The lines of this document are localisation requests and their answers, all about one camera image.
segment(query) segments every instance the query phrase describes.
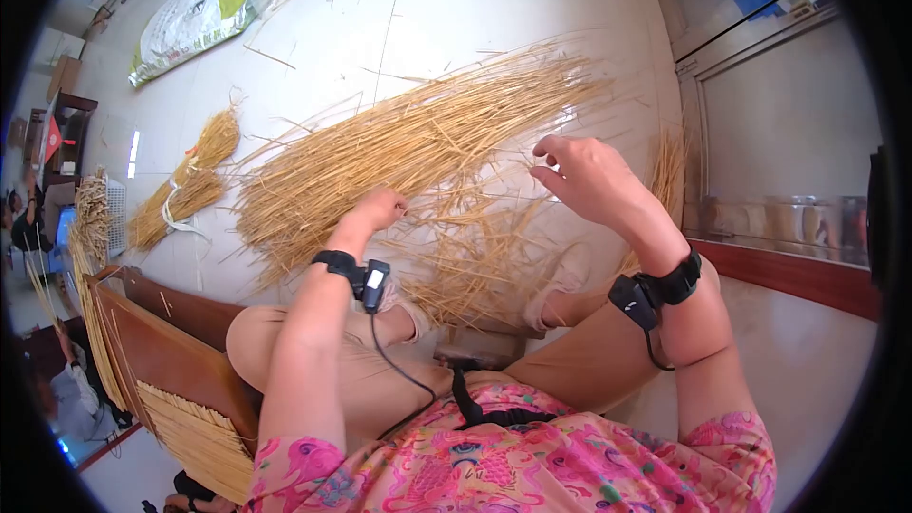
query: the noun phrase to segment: belt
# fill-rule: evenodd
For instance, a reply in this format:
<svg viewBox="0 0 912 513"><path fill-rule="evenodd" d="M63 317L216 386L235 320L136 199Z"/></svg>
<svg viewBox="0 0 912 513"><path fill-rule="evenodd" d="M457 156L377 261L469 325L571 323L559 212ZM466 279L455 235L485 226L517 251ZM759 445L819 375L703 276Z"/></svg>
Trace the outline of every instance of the belt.
<svg viewBox="0 0 912 513"><path fill-rule="evenodd" d="M453 398L462 417L465 418L465 426L456 428L465 430L479 424L496 424L500 427L511 427L520 424L529 424L530 422L549 422L557 415L547 414L544 412L532 412L525 408L510 408L508 410L495 410L485 413L482 406L476 403L469 390L465 386L465 375L463 371L480 370L478 363L475 361L460 361L453 367Z"/></svg>

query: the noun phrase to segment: shoe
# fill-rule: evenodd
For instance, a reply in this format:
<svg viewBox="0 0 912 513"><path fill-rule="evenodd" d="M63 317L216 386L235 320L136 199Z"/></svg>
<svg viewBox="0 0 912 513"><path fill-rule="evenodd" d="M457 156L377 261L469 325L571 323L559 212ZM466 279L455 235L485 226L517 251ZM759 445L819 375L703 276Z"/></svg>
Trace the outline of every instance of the shoe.
<svg viewBox="0 0 912 513"><path fill-rule="evenodd" d="M380 299L380 308L378 309L378 313L381 314L382 312L387 312L395 305L401 306L401 308L404 309L411 317L412 324L415 325L415 335L413 335L411 339L403 341L402 344L412 344L414 342L417 342L418 339L430 331L430 319L428 318L427 313L425 313L419 306L415 305L409 300L400 297L397 280L393 277L390 277L386 287L383 289L383 298Z"/></svg>
<svg viewBox="0 0 912 513"><path fill-rule="evenodd" d="M544 300L552 291L564 291L564 293L576 293L583 289L589 279L590 261L592 258L592 249L586 243L571 244L561 257L561 262L554 271L551 282L544 286L544 289L535 294L535 297L525 306L522 311L522 320L526 325L536 331L548 331L554 329L542 321L542 311L544 310Z"/></svg>

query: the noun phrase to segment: white ribbon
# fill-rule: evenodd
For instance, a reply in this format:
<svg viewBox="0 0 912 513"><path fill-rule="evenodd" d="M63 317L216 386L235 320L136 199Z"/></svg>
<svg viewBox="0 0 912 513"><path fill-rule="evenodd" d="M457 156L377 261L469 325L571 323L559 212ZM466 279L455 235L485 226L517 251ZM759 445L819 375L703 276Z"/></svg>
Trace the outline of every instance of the white ribbon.
<svg viewBox="0 0 912 513"><path fill-rule="evenodd" d="M196 226L191 226L188 224L190 222L189 218L185 218L183 220L175 220L174 216L171 215L171 197L173 197L174 193L180 190L181 187L176 182L174 182L174 177L168 179L168 182L171 184L171 193L165 199L165 203L161 205L161 219L164 220L165 224L168 225L167 233L170 234L175 230L178 230L180 232L194 232L202 236L207 242L212 242L212 240L206 236L202 230Z"/></svg>

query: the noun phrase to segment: pink floral shirt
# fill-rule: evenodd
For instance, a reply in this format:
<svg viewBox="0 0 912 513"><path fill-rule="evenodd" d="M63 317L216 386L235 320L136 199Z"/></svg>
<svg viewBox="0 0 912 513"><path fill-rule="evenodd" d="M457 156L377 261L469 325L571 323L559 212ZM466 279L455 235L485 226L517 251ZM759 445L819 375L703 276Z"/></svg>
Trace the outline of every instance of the pink floral shirt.
<svg viewBox="0 0 912 513"><path fill-rule="evenodd" d="M776 485L759 416L733 413L668 442L530 386L470 388L485 412L522 407L551 422L466 431L452 396L389 442L348 459L312 437L271 438L256 455L243 511L768 511Z"/></svg>

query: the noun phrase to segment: red wooden trim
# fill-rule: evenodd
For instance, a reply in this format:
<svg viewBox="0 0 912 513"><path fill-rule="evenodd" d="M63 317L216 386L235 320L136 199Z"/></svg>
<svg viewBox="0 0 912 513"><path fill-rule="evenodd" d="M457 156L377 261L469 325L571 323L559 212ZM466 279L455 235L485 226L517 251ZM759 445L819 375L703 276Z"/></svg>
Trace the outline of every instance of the red wooden trim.
<svg viewBox="0 0 912 513"><path fill-rule="evenodd" d="M140 424L139 422L137 422L133 426L124 430L122 433L120 433L120 436L114 438L113 440L111 440L110 442L105 444L104 446L100 447L98 450L95 451L94 454L92 454L91 456L89 456L85 460L83 460L83 462L81 464L77 465L76 473L81 474L89 466L91 466L95 462L99 461L109 451L111 451L112 449L114 449L117 446L120 446L120 444L122 444L124 440L126 440L127 438L136 434L136 432L142 427L143 427L143 425Z"/></svg>
<svg viewBox="0 0 912 513"><path fill-rule="evenodd" d="M871 321L877 321L880 314L880 291L871 284L867 269L767 249L691 238L688 241L712 262L719 275L823 303Z"/></svg>

